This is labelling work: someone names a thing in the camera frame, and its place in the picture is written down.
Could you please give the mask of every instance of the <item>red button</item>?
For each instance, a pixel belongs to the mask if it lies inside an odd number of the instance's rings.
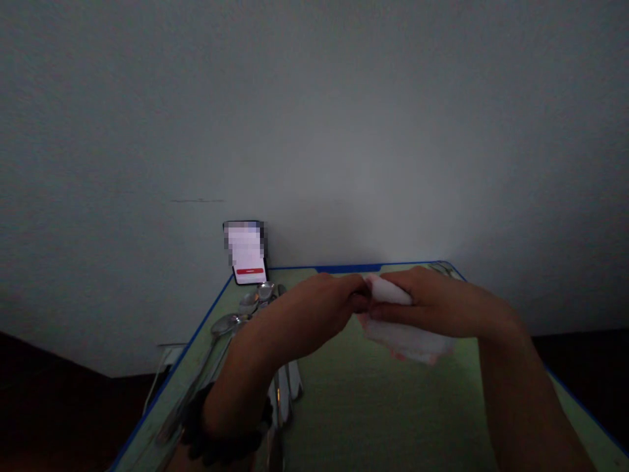
[[[264,273],[264,269],[238,269],[236,270],[236,273],[239,275],[245,273]]]

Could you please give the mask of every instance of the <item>wall mark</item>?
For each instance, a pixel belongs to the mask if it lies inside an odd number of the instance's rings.
[[[206,199],[171,200],[171,203],[225,203],[225,200],[223,200],[223,199],[214,199],[214,200],[206,200]]]

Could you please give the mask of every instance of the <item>white tissue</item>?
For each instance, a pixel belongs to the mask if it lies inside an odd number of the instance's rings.
[[[371,286],[372,297],[378,302],[411,305],[413,299],[400,287],[375,274],[365,277]],[[441,334],[424,331],[406,324],[387,323],[369,318],[364,326],[365,337],[383,344],[409,359],[434,364],[437,358],[449,353],[456,342]]]

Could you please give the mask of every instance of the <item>blue table edge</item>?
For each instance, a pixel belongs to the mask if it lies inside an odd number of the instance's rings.
[[[467,282],[467,279],[463,276],[463,274],[461,272],[459,272],[459,270],[451,262],[443,261],[443,260],[416,261],[416,262],[386,262],[386,263],[382,263],[382,264],[296,265],[294,267],[270,267],[269,271],[272,271],[272,270],[288,270],[288,269],[314,269],[314,270],[317,271],[317,273],[321,273],[321,272],[326,272],[326,273],[331,273],[331,274],[332,273],[364,273],[364,272],[380,272],[382,270],[382,266],[407,266],[409,264],[436,264],[436,263],[439,263],[439,262],[446,262],[447,264],[449,264],[454,269],[454,271],[460,276],[460,278],[462,278],[464,281]],[[123,444],[123,447],[120,449],[120,452],[118,453],[118,456],[116,457],[116,460],[113,462],[113,464],[109,468],[109,472],[114,472],[116,470],[116,467],[118,467],[118,464],[120,463],[120,460],[123,458],[124,453],[126,452],[128,447],[131,445],[131,443],[135,439],[136,434],[138,434],[138,431],[140,430],[140,428],[144,424],[144,420],[151,413],[151,410],[153,409],[153,406],[159,400],[159,396],[164,391],[164,388],[168,385],[168,383],[170,381],[170,378],[172,377],[172,375],[177,370],[177,367],[179,367],[179,363],[185,357],[185,354],[188,352],[188,349],[190,348],[192,343],[197,338],[197,334],[199,334],[199,332],[201,331],[201,328],[203,327],[203,325],[205,325],[205,322],[210,317],[210,314],[212,314],[212,310],[214,309],[214,307],[218,303],[218,300],[220,300],[221,297],[223,296],[223,293],[225,292],[225,289],[229,286],[229,283],[231,282],[231,279],[233,277],[234,277],[234,275],[231,274],[229,276],[229,278],[227,279],[227,282],[225,282],[225,285],[223,285],[223,288],[222,288],[221,292],[218,294],[218,297],[216,297],[216,300],[214,300],[214,303],[212,304],[212,306],[208,310],[208,313],[206,313],[205,317],[203,318],[203,320],[199,324],[199,327],[197,328],[195,333],[192,335],[192,338],[190,338],[190,340],[188,341],[188,344],[183,349],[182,353],[179,356],[179,359],[177,359],[177,362],[170,369],[170,372],[168,373],[168,376],[166,377],[164,383],[162,383],[162,386],[159,387],[159,390],[155,394],[155,397],[153,398],[153,401],[149,405],[149,408],[147,408],[146,413],[140,418],[140,420],[138,421],[138,424],[133,429],[133,432],[131,432],[131,436],[129,436],[129,438]],[[611,440],[611,442],[614,443],[618,447],[618,449],[620,449],[623,452],[623,454],[629,458],[629,452],[624,447],[622,447],[620,442],[618,440],[616,440],[616,438],[614,436],[612,436],[612,434],[608,430],[606,430],[606,428],[596,419],[596,417],[591,413],[591,411],[589,411],[585,407],[585,405],[583,405],[581,403],[581,401],[578,398],[576,398],[576,396],[572,393],[572,391],[557,377],[557,375],[555,375],[555,373],[553,371],[551,371],[551,369],[549,369],[548,366],[546,366],[546,365],[544,365],[544,366],[546,367],[546,371],[556,380],[556,382],[558,384],[560,384],[563,387],[563,389],[583,409],[583,411],[585,411],[588,414],[588,416],[594,421],[594,423],[596,423],[596,425],[599,428],[601,428],[601,430],[607,435],[607,437]]]

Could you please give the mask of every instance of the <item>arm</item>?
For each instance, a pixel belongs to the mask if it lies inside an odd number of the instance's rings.
[[[383,278],[409,292],[414,306],[375,305],[372,317],[478,338],[487,424],[500,470],[594,470],[531,338],[504,300],[422,267]]]
[[[307,356],[343,330],[355,311],[367,308],[359,275],[318,274],[299,283],[257,314],[236,335],[214,387],[203,406],[202,424],[213,437],[238,437],[255,429],[262,417],[275,372]],[[251,459],[231,469],[247,470]],[[178,446],[169,471],[201,471]]]

